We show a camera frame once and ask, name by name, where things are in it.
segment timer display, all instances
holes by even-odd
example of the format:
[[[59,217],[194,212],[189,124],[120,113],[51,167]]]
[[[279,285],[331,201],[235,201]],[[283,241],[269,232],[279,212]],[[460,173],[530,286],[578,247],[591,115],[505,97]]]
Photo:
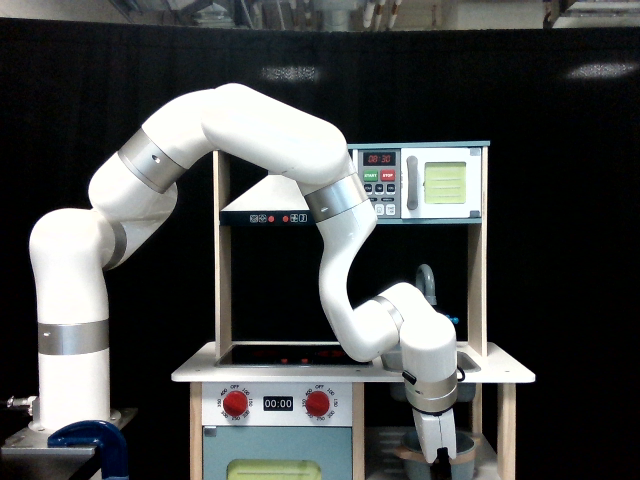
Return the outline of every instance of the timer display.
[[[367,167],[395,165],[396,152],[365,152],[362,163]]]
[[[264,397],[265,412],[292,412],[293,397]]]

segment red button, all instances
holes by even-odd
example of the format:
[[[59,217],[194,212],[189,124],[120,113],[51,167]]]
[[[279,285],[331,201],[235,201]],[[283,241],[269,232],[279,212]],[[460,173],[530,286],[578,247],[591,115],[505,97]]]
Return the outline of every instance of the red button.
[[[395,170],[380,170],[380,180],[383,182],[395,182],[396,171]]]
[[[235,390],[231,392],[229,395],[224,397],[222,401],[222,408],[232,417],[239,417],[244,412],[247,411],[247,407],[249,406],[249,402],[247,400],[247,396]]]
[[[322,417],[329,411],[329,397],[324,392],[311,392],[304,406],[314,417]]]

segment black stovetop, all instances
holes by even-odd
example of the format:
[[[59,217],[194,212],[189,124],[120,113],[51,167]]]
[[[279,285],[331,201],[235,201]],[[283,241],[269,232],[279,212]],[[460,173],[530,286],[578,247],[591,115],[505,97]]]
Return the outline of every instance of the black stovetop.
[[[339,345],[234,345],[217,363],[220,367],[368,367]]]

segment ceiling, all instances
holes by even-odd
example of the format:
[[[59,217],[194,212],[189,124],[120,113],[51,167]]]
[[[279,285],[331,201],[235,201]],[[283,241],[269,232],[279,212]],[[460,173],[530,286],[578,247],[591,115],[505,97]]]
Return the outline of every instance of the ceiling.
[[[0,16],[300,31],[640,25],[640,2],[605,0],[0,0]]]

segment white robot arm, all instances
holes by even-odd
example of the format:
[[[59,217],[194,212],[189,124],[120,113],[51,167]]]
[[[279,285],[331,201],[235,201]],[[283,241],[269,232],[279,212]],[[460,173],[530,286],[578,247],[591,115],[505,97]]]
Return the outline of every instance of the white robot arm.
[[[34,227],[40,424],[109,417],[108,303],[103,269],[135,252],[168,218],[175,181],[220,149],[298,183],[324,240],[320,298],[345,351],[371,360],[401,344],[407,396],[429,462],[448,448],[456,400],[455,330],[409,284],[352,309],[349,268],[376,224],[346,141],[333,125],[230,84],[179,97],[153,114],[96,172],[91,211],[58,210]]]

